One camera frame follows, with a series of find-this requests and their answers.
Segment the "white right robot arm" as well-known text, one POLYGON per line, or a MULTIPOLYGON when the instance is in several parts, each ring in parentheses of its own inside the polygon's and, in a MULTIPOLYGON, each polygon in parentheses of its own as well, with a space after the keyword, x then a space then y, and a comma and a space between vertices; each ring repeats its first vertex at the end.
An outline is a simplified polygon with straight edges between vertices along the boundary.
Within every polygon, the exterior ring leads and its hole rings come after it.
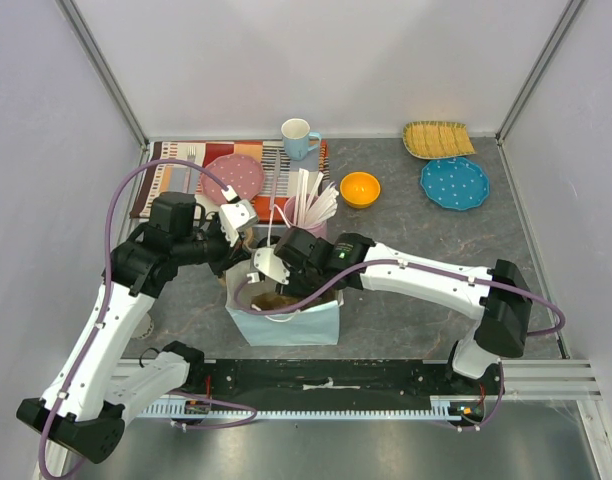
POLYGON ((494 267, 459 266, 397 251, 358 233, 333 243, 292 227, 272 248, 280 284, 296 295, 319 289, 385 291, 454 310, 474 325, 444 368, 444 381, 463 394, 502 358, 524 354, 532 301, 519 268, 499 259, 494 267))

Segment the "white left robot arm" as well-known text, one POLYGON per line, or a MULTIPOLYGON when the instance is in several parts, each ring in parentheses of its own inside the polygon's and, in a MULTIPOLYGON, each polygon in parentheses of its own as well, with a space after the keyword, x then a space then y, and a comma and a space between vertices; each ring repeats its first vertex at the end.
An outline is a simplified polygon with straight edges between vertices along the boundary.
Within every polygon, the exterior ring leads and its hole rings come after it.
POLYGON ((115 450, 126 427, 170 391, 194 393, 207 378, 202 351, 179 341, 121 383, 111 379, 131 336, 180 267, 209 265, 220 276, 247 258, 244 232, 257 220, 252 204, 227 191, 228 201, 207 220, 194 195, 164 192, 149 219, 110 254, 98 298, 68 360, 17 418, 80 457, 99 464, 115 450))

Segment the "light blue paper bag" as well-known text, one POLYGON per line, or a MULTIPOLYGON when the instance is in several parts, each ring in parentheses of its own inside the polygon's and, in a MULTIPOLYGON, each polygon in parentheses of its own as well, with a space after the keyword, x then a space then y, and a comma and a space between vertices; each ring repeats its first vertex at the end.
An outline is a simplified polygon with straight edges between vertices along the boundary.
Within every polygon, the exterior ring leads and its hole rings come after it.
POLYGON ((226 310, 251 346, 336 345, 340 335, 341 292, 328 291, 308 308, 288 314, 253 315, 235 302, 235 291, 247 274, 249 261, 240 262, 225 273, 226 310))

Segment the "brown cardboard cup carrier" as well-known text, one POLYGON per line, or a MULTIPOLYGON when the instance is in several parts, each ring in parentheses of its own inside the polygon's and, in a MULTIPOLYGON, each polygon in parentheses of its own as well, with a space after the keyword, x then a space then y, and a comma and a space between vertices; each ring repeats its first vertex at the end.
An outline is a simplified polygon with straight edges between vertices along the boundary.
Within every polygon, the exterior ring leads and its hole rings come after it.
POLYGON ((273 292, 263 293, 251 298, 251 308, 257 311, 278 310, 295 305, 300 301, 293 296, 280 295, 273 292))

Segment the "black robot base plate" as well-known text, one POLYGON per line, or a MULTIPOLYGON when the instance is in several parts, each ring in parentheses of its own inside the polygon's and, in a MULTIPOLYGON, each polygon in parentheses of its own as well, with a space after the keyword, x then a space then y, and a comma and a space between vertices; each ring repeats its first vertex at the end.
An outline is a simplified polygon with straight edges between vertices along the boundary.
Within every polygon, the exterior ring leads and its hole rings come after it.
POLYGON ((495 365, 471 380, 421 360, 218 359, 181 390, 261 412, 426 410, 433 396, 491 399, 499 378, 495 365))

